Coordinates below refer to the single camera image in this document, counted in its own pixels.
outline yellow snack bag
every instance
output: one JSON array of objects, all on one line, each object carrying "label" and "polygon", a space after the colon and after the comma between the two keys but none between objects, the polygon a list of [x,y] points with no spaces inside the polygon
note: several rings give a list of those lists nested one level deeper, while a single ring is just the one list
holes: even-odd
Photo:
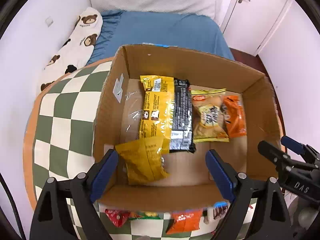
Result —
[{"label": "yellow snack bag", "polygon": [[225,89],[191,91],[192,105],[199,115],[194,117],[194,142],[229,141],[223,129],[223,114],[220,111],[221,96],[225,91]]},{"label": "yellow snack bag", "polygon": [[129,185],[145,184],[169,175],[162,166],[163,141],[164,137],[158,136],[116,145],[127,166]]},{"label": "yellow snack bag", "polygon": [[174,79],[157,75],[140,76],[146,91],[139,138],[162,137],[162,154],[169,153],[174,111]]}]

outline blue bed sheet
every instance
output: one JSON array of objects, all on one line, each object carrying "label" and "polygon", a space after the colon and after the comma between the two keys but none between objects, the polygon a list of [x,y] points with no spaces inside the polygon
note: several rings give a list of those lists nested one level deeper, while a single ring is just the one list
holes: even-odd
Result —
[{"label": "blue bed sheet", "polygon": [[234,60],[218,25],[207,16],[110,10],[87,64],[113,57],[124,44],[153,43],[209,52]]}]

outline light switch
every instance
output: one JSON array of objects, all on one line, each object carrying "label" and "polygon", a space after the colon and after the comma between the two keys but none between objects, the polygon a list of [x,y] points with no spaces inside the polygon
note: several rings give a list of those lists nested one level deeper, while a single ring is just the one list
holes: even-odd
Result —
[{"label": "light switch", "polygon": [[53,24],[53,19],[51,16],[49,16],[46,20],[45,23],[47,24],[48,28]]}]

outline screw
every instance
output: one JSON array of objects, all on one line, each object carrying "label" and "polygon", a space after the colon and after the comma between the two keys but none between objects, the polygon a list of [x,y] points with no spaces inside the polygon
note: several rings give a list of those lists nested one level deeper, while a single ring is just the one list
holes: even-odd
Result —
[{"label": "screw", "polygon": [[277,179],[276,179],[275,177],[270,177],[269,180],[270,180],[270,182],[273,183],[273,184],[277,182]]},{"label": "screw", "polygon": [[78,179],[84,179],[86,176],[86,174],[84,172],[80,172],[78,175],[77,175],[77,178]]},{"label": "screw", "polygon": [[245,179],[245,178],[247,177],[247,175],[246,175],[245,173],[243,173],[243,172],[239,172],[239,173],[238,173],[238,177],[239,177],[240,179]]},{"label": "screw", "polygon": [[47,179],[47,182],[48,182],[48,183],[54,182],[54,177],[50,177],[49,179]]}]

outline green and white checkered fabric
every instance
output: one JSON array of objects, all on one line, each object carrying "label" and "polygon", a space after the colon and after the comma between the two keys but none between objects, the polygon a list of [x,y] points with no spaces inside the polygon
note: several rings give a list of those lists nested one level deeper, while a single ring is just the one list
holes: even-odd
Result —
[{"label": "green and white checkered fabric", "polygon": [[37,198],[49,177],[73,179],[94,164],[93,121],[111,62],[79,69],[50,88],[41,101],[33,145]]},{"label": "green and white checkered fabric", "polygon": [[[78,237],[82,240],[86,239],[79,219],[77,215],[74,214],[75,208],[71,205],[69,209],[73,212],[72,222],[75,223]],[[202,216],[199,224],[199,230],[167,235],[165,232],[173,223],[170,213],[160,213],[159,216],[161,219],[159,220],[128,220],[121,228],[117,228],[105,214],[104,211],[106,207],[99,204],[99,209],[100,219],[113,240],[135,240],[140,236],[149,236],[152,240],[177,240],[179,238],[184,240],[210,240],[212,238],[211,232],[216,229],[219,222],[218,220],[215,220],[209,225],[206,225],[204,223],[204,217]]]}]

